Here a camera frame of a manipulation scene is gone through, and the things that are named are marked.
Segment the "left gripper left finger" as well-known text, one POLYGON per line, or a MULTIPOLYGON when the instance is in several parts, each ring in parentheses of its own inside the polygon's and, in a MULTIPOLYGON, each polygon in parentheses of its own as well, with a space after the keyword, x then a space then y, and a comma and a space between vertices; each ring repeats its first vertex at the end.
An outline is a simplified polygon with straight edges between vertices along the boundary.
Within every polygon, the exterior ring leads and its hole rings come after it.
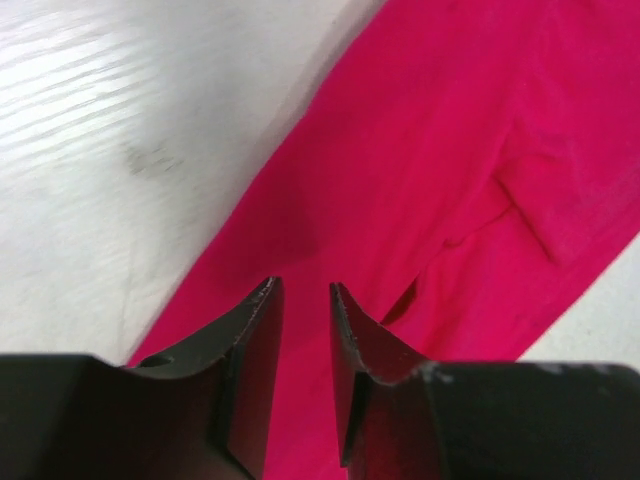
POLYGON ((281 343, 284 287, 262 281, 237 306, 150 355, 139 450, 125 479, 260 479, 281 343))

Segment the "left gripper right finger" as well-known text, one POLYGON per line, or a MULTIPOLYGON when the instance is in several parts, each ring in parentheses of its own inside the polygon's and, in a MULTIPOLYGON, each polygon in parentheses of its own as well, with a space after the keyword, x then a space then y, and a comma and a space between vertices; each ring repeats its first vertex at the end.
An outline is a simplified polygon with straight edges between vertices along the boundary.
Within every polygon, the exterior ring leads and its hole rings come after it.
POLYGON ((330 286, 331 352, 343 468, 418 468, 429 414, 412 378, 425 362, 358 305, 341 283, 330 286))

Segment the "red t shirt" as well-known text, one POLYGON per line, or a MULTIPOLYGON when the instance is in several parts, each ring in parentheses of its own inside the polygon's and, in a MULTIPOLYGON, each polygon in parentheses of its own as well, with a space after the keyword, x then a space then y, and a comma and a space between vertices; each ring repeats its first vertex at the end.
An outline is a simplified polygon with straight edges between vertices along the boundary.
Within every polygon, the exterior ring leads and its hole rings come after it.
POLYGON ((265 475, 339 479, 329 286, 439 360, 514 360, 639 231, 635 1, 388 1, 142 341, 285 289, 265 475))

